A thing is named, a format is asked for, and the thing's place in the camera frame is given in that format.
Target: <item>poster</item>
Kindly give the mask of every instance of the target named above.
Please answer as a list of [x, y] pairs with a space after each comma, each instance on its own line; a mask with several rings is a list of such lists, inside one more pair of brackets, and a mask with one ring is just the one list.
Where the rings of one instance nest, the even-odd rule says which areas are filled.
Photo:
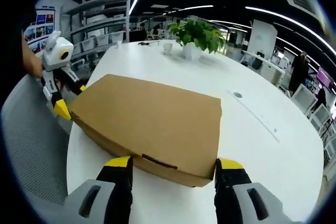
[[27, 27], [24, 36], [29, 47], [37, 56], [42, 56], [46, 40], [54, 29], [55, 8], [48, 6], [47, 8], [36, 9], [36, 19]]

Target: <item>box lid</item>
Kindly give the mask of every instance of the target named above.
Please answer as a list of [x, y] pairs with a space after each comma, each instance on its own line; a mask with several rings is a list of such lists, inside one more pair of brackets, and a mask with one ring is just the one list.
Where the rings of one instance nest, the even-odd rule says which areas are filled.
[[222, 115], [218, 98], [108, 74], [80, 94], [70, 112], [76, 123], [132, 153], [212, 179]]

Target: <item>storage bin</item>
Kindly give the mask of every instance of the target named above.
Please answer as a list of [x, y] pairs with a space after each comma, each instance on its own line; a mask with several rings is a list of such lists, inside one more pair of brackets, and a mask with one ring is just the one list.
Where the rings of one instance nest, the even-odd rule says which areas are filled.
[[112, 43], [116, 43], [117, 41], [123, 41], [124, 32], [125, 31], [117, 31], [115, 33], [110, 33]]
[[81, 42], [83, 46], [83, 51], [88, 51], [96, 46], [95, 38], [90, 38]]
[[97, 37], [98, 47], [107, 45], [109, 43], [109, 34], [101, 35]]
[[82, 52], [82, 45], [81, 43], [74, 44], [74, 51], [72, 52], [72, 55], [77, 55]]

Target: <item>cardboard box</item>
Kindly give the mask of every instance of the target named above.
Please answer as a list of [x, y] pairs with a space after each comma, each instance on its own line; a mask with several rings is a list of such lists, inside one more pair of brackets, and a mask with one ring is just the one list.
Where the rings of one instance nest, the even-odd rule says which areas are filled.
[[133, 156], [148, 173], [190, 187], [213, 179], [218, 98], [108, 74], [73, 101], [70, 113], [98, 145], [115, 156]]

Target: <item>green leaves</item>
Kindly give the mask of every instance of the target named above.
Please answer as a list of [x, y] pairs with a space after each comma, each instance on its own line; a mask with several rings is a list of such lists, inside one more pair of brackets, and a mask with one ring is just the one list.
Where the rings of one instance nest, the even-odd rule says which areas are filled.
[[209, 52], [217, 52], [218, 49], [224, 46], [224, 37], [221, 31], [202, 20], [182, 20], [179, 24], [172, 23], [169, 25], [169, 30], [177, 39], [176, 42], [180, 45], [186, 45], [194, 42], [196, 47], [203, 51], [207, 48]]

